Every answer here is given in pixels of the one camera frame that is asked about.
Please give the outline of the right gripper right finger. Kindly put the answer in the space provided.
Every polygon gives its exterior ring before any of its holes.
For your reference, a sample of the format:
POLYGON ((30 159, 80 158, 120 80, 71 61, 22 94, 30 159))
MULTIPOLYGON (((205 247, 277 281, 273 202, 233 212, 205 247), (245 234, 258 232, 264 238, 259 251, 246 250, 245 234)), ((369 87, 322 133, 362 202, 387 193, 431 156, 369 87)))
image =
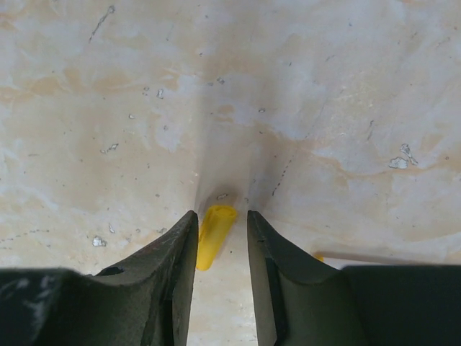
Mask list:
POLYGON ((257 211, 247 242, 259 345, 363 345, 345 274, 281 236, 257 211))

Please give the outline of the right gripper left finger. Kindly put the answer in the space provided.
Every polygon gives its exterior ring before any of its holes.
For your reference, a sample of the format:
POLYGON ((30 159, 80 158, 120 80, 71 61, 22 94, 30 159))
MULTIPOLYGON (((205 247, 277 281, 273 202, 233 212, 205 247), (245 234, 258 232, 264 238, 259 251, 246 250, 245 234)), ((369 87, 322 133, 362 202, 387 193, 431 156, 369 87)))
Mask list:
POLYGON ((198 246, 187 211, 165 234, 92 277, 101 304, 90 345, 185 345, 198 246))

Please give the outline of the yellow pen cap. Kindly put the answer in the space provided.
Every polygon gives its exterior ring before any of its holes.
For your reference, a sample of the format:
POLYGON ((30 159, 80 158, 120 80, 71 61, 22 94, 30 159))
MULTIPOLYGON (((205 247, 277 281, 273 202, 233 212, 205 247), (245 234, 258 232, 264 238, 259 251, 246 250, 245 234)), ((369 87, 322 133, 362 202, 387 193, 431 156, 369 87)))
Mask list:
POLYGON ((212 205, 199 228, 196 268, 209 270, 226 236, 237 219, 237 210, 229 205, 212 205))

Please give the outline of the white pen yellow end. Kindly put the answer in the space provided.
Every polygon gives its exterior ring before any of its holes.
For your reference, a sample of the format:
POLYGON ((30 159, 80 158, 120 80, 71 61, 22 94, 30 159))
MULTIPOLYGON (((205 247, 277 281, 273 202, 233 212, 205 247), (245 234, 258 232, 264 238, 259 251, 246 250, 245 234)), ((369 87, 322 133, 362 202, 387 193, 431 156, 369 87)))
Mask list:
POLYGON ((411 256, 409 254, 370 254, 347 252, 316 252, 318 260, 336 268, 348 265, 460 265, 459 260, 446 260, 438 256, 411 256))

